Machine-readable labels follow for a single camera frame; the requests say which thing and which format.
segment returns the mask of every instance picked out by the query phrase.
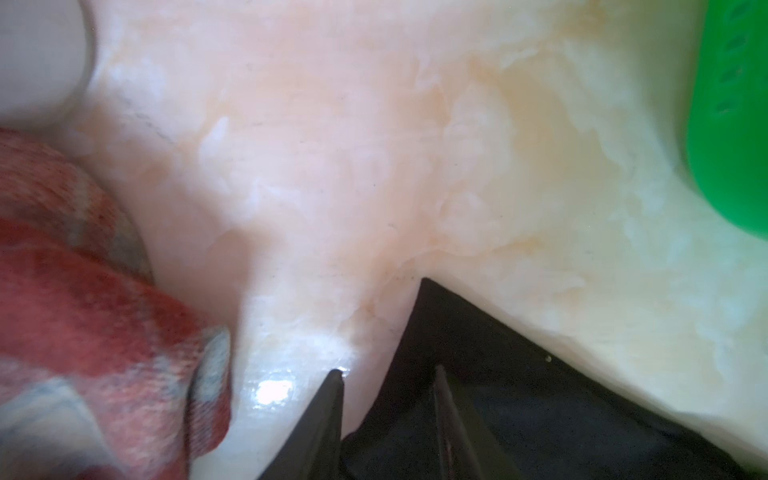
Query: plaid fabric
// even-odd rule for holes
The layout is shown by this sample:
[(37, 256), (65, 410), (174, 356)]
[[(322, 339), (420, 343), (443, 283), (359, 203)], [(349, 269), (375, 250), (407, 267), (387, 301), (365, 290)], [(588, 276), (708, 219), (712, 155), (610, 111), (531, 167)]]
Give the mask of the plaid fabric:
[(230, 420), (230, 338), (153, 288), (115, 203), (0, 130), (0, 478), (186, 478)]

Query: red plaid cloth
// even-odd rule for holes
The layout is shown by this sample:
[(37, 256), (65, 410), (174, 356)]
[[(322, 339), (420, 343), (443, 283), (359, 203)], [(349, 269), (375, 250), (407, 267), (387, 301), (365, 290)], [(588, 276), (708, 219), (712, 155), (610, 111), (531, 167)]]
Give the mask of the red plaid cloth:
[(0, 477), (186, 478), (230, 420), (230, 338), (153, 288), (114, 201), (0, 130)]

